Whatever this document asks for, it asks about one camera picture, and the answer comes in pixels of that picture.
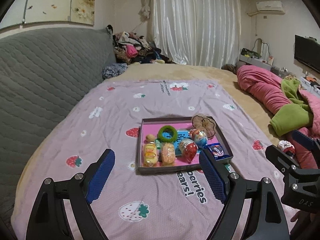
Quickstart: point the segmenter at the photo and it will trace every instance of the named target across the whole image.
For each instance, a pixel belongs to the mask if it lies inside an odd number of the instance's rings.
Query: gray quilted headboard
[[[49,28],[0,39],[0,216],[7,225],[25,164],[115,61],[102,30]]]

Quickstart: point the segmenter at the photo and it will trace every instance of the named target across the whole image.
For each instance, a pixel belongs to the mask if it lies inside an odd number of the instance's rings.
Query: blue gripper pad
[[[86,196],[86,201],[88,204],[91,204],[92,201],[99,198],[109,174],[115,165],[115,159],[115,153],[112,150],[109,150],[101,165],[97,168],[97,171],[92,176],[90,182],[88,183],[88,193]]]
[[[292,139],[299,143],[301,146],[306,148],[308,151],[312,151],[315,147],[315,142],[309,138],[308,136],[304,135],[303,133],[299,132],[298,130],[294,130],[291,134]]]
[[[199,163],[214,194],[214,197],[224,204],[227,199],[225,183],[220,178],[218,172],[215,170],[204,151],[201,151],[199,154]]]

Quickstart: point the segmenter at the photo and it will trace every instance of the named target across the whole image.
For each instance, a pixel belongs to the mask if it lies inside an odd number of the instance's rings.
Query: green ring toy
[[[173,133],[171,138],[165,138],[162,133],[163,132],[170,132]],[[172,127],[171,125],[165,125],[164,127],[162,127],[159,132],[158,132],[158,139],[160,140],[160,142],[167,142],[167,143],[173,143],[177,140],[178,138],[178,132],[177,130]]]

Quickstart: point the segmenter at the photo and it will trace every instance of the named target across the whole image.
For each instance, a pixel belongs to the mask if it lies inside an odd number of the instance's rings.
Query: black gripper frame
[[[266,158],[284,175],[281,202],[310,213],[320,210],[320,170],[300,169],[299,165],[274,145],[266,149]]]
[[[43,181],[29,218],[26,240],[74,240],[64,199],[69,199],[76,223],[84,240],[108,240],[86,201],[88,184],[102,164],[110,149],[99,160],[89,165],[84,173],[77,173],[70,180]]]
[[[232,239],[245,199],[251,199],[251,205],[241,240],[289,240],[284,211],[271,180],[243,179],[235,172],[229,173],[208,150],[204,153],[227,186],[224,207],[207,240]]]
[[[320,140],[309,138],[298,130],[291,133],[292,139],[310,151],[316,161],[317,166],[320,165]]]
[[[70,200],[84,240],[108,240],[85,198],[88,183],[108,151],[109,149],[96,163],[88,167],[82,178],[79,178],[78,173],[66,181],[54,182],[51,178],[44,180],[32,208],[26,240],[74,239],[66,216],[64,199]],[[233,173],[233,176],[222,163],[216,162],[207,150],[204,152],[228,188],[224,208],[207,240],[231,240],[244,200],[249,198],[251,206],[241,240],[288,240],[288,226],[271,180],[246,180],[236,173]]]

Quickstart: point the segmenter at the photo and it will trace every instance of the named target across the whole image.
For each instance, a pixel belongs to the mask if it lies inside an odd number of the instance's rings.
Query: wrapped snack
[[[220,160],[229,157],[228,154],[224,153],[223,147],[220,143],[208,144],[204,148],[208,149],[212,153],[215,160]]]
[[[143,149],[144,165],[154,166],[158,162],[157,147],[154,143],[147,143]]]
[[[182,155],[188,160],[188,162],[191,162],[193,160],[198,150],[195,142],[188,138],[183,139],[179,143],[179,149],[182,152]]]
[[[208,138],[204,129],[192,129],[189,131],[189,136],[196,143],[199,149],[207,144]]]
[[[161,149],[161,142],[159,141],[159,139],[155,140],[155,144],[156,144],[156,148],[157,148],[157,154],[159,156],[159,159],[161,159],[161,154],[159,154],[160,153],[160,149]]]
[[[163,143],[161,145],[162,165],[169,165],[176,160],[176,153],[172,143]]]

